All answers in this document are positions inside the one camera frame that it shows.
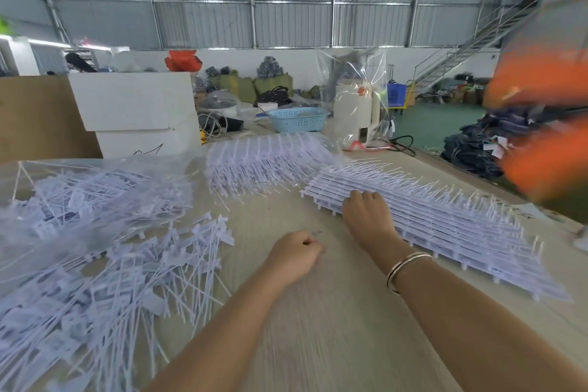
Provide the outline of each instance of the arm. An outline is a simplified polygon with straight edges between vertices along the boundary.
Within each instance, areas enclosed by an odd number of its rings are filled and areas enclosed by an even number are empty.
[[[416,252],[396,233],[378,193],[352,192],[343,203],[343,219],[386,275]],[[395,286],[465,392],[588,390],[588,377],[579,367],[432,259],[409,262],[398,272]]]
[[[311,270],[322,250],[305,231],[278,240],[261,268],[143,392],[236,391],[272,305]]]

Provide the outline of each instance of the forearm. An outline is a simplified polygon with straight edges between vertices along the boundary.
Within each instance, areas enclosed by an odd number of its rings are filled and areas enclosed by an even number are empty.
[[[375,246],[371,257],[388,274],[414,251],[389,239]],[[588,390],[577,366],[503,306],[429,258],[404,266],[395,286],[464,391]]]
[[[149,384],[145,392],[233,392],[282,288],[260,269]]]

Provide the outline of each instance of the orange object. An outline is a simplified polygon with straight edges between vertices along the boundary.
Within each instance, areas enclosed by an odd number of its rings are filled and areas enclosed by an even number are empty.
[[[588,61],[578,50],[528,47],[506,53],[484,93],[484,106],[588,103]]]
[[[534,202],[549,200],[586,179],[588,116],[560,125],[559,130],[539,130],[502,159],[507,178]]]
[[[170,71],[197,72],[202,68],[202,61],[196,56],[196,50],[170,50],[165,65]]]

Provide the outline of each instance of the hand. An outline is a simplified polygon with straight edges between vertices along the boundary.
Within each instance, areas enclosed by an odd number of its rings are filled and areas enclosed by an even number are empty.
[[[286,288],[304,277],[314,266],[324,247],[306,231],[289,232],[275,242],[262,270],[272,282]]]
[[[342,213],[349,232],[368,253],[382,241],[400,239],[390,209],[377,192],[352,191],[343,201]]]

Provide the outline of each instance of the staircase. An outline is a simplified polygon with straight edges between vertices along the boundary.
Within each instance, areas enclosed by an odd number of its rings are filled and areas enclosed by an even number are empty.
[[[474,54],[496,44],[518,28],[539,9],[539,0],[522,0],[511,7],[500,6],[480,19],[477,32],[462,45],[441,48],[415,67],[413,81],[417,93],[423,93],[451,70]]]

